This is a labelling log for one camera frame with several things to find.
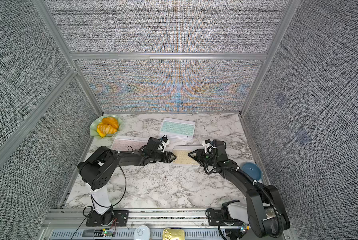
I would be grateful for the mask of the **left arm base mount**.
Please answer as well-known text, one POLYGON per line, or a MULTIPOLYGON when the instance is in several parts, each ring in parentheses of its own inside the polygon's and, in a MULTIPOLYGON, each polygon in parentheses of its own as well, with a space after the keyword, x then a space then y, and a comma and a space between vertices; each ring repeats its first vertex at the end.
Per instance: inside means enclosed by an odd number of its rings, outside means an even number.
POLYGON ((86 221, 86 227, 125 227, 129 218, 127 210, 108 210, 99 215, 94 210, 90 211, 86 221))

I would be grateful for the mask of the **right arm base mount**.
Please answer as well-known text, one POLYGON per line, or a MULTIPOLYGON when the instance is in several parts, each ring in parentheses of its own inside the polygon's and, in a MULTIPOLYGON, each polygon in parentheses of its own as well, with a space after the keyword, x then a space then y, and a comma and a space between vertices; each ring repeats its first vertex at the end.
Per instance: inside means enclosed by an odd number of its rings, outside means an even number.
POLYGON ((239 200, 223 203, 220 209, 208 208, 205 215, 223 240, 241 240, 250 229, 247 206, 239 200))

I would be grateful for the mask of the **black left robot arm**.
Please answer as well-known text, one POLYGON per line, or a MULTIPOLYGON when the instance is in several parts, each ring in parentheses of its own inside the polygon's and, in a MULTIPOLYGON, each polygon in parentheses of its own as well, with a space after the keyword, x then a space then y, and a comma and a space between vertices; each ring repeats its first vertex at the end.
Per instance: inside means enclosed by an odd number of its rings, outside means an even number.
POLYGON ((105 146, 98 148, 92 156, 78 164, 82 180, 89 186, 93 210, 100 216, 113 209, 109 200, 107 183, 117 168, 124 166, 143 167, 157 162, 170 164, 177 158, 161 147, 147 147, 133 151, 115 151, 105 146))

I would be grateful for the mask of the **yellow keyboard mid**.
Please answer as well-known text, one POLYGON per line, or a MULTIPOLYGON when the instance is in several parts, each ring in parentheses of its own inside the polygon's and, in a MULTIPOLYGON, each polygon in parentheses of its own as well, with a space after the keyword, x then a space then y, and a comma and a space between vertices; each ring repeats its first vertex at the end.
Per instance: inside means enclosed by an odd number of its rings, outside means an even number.
POLYGON ((175 146, 172 153, 176 155, 176 159, 171 162, 173 166, 198 168, 200 164, 188 156, 189 153, 197 152, 202 146, 175 146))

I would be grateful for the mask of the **green keyboard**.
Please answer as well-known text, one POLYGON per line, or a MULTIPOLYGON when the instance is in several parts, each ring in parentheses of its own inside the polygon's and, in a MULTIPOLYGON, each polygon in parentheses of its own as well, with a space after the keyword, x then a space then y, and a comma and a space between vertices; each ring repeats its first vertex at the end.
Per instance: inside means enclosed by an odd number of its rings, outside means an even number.
POLYGON ((168 139, 192 140, 196 123, 192 121, 164 118, 159 131, 159 136, 167 136, 168 139))

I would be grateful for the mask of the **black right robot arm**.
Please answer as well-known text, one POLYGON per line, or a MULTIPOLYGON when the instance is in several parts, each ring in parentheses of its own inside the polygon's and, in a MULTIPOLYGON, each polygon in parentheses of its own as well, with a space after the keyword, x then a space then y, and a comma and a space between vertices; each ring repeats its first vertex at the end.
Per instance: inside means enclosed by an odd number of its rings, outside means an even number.
POLYGON ((251 178, 235 161, 229 160, 227 154, 219 154, 216 148, 213 153, 198 149, 188 156, 204 167, 207 174, 220 174, 244 194, 248 222, 257 237, 279 238, 290 228, 290 220, 275 186, 251 178))

